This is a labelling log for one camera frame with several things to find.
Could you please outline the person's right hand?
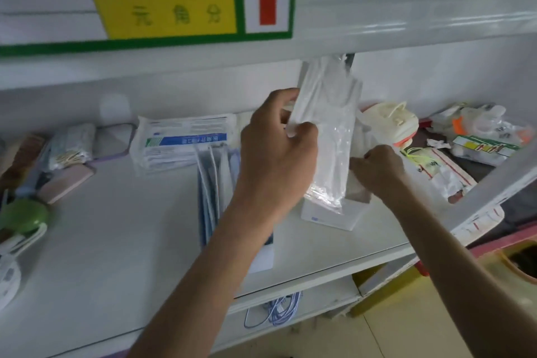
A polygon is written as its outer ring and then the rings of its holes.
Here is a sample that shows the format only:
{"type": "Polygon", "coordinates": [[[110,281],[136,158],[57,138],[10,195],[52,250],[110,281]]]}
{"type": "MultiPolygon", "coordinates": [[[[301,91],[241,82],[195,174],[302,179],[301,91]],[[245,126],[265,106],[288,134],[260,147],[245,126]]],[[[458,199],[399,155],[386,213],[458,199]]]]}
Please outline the person's right hand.
{"type": "Polygon", "coordinates": [[[377,145],[363,159],[367,159],[374,167],[374,188],[365,189],[384,204],[394,204],[409,191],[410,184],[403,161],[391,145],[377,145]]]}

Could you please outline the person's left hand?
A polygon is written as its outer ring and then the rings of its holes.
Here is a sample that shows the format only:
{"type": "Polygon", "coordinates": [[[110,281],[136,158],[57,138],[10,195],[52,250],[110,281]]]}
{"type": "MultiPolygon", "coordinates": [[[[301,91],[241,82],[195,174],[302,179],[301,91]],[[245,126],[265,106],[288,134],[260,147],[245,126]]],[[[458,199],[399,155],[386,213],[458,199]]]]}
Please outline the person's left hand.
{"type": "Polygon", "coordinates": [[[287,136],[298,88],[271,92],[241,132],[241,163],[234,202],[246,219],[273,227],[308,190],[316,169],[317,142],[287,136]]]}

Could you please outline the clear plastic packet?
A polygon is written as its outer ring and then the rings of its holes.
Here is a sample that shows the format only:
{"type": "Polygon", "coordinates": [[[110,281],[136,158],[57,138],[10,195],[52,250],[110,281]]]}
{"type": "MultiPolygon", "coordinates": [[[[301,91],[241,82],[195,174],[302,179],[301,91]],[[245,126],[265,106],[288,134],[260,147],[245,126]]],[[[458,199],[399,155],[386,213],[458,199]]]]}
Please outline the clear plastic packet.
{"type": "Polygon", "coordinates": [[[305,199],[342,214],[356,113],[362,91],[342,56],[323,56],[307,62],[291,117],[289,136],[300,124],[318,129],[318,154],[305,199]]]}

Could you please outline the person's right forearm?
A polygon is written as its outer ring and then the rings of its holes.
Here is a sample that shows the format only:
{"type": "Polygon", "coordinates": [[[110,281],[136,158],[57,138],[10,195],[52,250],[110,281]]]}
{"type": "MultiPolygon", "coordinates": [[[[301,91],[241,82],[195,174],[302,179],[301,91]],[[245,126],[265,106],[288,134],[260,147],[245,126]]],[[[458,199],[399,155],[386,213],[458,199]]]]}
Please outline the person's right forearm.
{"type": "Polygon", "coordinates": [[[537,358],[537,321],[516,303],[441,225],[404,181],[379,198],[399,221],[427,268],[474,358],[537,358]]]}

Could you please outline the person's left forearm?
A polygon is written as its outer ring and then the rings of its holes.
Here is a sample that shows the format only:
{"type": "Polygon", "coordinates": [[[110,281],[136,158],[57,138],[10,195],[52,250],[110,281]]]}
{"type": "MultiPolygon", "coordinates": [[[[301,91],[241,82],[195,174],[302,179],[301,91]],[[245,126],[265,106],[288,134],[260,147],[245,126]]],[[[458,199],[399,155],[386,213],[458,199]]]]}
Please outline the person's left forearm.
{"type": "Polygon", "coordinates": [[[296,203],[233,200],[126,358],[208,358],[252,261],[296,203]]]}

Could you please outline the white cardboard box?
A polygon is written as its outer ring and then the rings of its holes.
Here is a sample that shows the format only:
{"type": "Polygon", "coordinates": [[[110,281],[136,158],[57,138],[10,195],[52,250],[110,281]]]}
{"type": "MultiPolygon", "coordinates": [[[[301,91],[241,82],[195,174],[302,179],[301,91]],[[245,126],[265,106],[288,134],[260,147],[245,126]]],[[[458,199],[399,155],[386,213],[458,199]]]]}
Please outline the white cardboard box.
{"type": "Polygon", "coordinates": [[[338,213],[305,199],[301,208],[300,218],[339,230],[353,231],[372,205],[372,202],[363,203],[352,199],[342,199],[341,212],[338,213]]]}

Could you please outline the row of blue white packets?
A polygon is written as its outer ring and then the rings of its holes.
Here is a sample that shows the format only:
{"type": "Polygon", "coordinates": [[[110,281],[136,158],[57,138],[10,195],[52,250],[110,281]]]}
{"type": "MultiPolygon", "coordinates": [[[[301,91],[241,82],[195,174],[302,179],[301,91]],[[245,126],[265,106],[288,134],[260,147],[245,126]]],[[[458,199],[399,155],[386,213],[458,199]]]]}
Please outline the row of blue white packets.
{"type": "Polygon", "coordinates": [[[226,144],[197,145],[194,149],[198,168],[199,239],[204,248],[231,202],[241,157],[239,149],[226,144]]]}

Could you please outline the blue white mask packet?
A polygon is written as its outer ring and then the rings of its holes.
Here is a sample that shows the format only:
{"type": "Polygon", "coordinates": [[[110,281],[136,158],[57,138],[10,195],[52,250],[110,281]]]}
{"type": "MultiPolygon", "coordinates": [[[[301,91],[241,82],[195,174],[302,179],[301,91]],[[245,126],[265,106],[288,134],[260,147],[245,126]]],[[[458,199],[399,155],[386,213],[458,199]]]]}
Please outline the blue white mask packet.
{"type": "Polygon", "coordinates": [[[150,119],[138,117],[129,148],[134,170],[148,175],[194,165],[197,153],[238,139],[238,115],[150,119]]]}

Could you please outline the green labelled packet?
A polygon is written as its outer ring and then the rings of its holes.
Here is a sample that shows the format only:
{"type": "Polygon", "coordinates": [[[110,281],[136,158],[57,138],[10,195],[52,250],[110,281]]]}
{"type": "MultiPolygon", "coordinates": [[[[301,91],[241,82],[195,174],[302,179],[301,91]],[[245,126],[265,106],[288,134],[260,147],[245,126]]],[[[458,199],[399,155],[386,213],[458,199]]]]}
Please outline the green labelled packet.
{"type": "Polygon", "coordinates": [[[450,148],[451,154],[455,157],[493,167],[500,166],[519,150],[520,146],[517,145],[463,135],[457,135],[450,148]]]}

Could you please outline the clear bag of white items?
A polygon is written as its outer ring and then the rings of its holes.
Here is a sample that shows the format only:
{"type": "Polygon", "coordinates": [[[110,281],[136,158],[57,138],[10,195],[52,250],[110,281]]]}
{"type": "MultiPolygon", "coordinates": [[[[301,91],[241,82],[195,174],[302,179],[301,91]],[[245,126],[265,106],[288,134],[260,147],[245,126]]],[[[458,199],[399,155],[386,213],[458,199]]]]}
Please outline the clear bag of white items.
{"type": "Polygon", "coordinates": [[[435,133],[454,140],[456,136],[493,140],[504,144],[525,146],[537,136],[534,126],[525,120],[506,115],[506,108],[484,104],[474,108],[465,103],[454,104],[429,117],[435,133]]]}

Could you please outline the yellow bin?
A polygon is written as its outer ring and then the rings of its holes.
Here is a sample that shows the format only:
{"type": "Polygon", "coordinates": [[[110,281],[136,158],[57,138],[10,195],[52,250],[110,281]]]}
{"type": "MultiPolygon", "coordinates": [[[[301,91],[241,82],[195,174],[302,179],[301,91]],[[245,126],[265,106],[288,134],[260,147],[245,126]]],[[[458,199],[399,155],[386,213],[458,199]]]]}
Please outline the yellow bin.
{"type": "Polygon", "coordinates": [[[480,256],[478,263],[537,321],[537,235],[480,256]]]}

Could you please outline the purple framed case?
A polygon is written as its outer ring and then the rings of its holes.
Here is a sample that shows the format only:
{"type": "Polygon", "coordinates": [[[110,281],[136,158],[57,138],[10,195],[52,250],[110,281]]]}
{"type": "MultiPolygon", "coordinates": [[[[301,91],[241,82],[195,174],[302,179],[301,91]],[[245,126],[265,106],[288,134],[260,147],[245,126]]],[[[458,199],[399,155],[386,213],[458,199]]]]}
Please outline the purple framed case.
{"type": "Polygon", "coordinates": [[[89,164],[123,158],[129,154],[137,126],[132,123],[119,123],[96,128],[93,143],[93,159],[89,164]]]}

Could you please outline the cotton swab packet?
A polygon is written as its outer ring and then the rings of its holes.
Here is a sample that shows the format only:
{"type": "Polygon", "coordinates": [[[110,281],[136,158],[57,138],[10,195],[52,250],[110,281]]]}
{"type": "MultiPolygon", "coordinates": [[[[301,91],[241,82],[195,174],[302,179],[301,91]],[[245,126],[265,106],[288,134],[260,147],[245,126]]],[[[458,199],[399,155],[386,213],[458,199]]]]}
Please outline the cotton swab packet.
{"type": "Polygon", "coordinates": [[[97,128],[92,123],[58,130],[50,140],[48,169],[56,171],[93,161],[96,132],[97,128]]]}

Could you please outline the brown packet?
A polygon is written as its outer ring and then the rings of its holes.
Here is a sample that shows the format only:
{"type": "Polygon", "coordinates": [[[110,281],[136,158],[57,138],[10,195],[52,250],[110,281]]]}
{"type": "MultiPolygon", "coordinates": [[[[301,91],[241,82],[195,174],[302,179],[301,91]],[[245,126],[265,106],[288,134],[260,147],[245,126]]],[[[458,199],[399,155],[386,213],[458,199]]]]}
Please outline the brown packet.
{"type": "Polygon", "coordinates": [[[0,156],[0,194],[19,187],[35,165],[47,139],[33,133],[11,143],[0,156]]]}

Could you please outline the green round container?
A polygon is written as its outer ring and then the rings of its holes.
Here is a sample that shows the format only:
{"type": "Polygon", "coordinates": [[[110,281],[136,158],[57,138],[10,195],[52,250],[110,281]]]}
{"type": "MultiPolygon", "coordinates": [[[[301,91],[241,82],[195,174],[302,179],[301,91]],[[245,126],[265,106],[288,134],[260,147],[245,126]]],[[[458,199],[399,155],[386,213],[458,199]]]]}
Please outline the green round container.
{"type": "Polygon", "coordinates": [[[0,230],[26,234],[49,219],[49,208],[35,199],[18,198],[0,207],[0,230]]]}

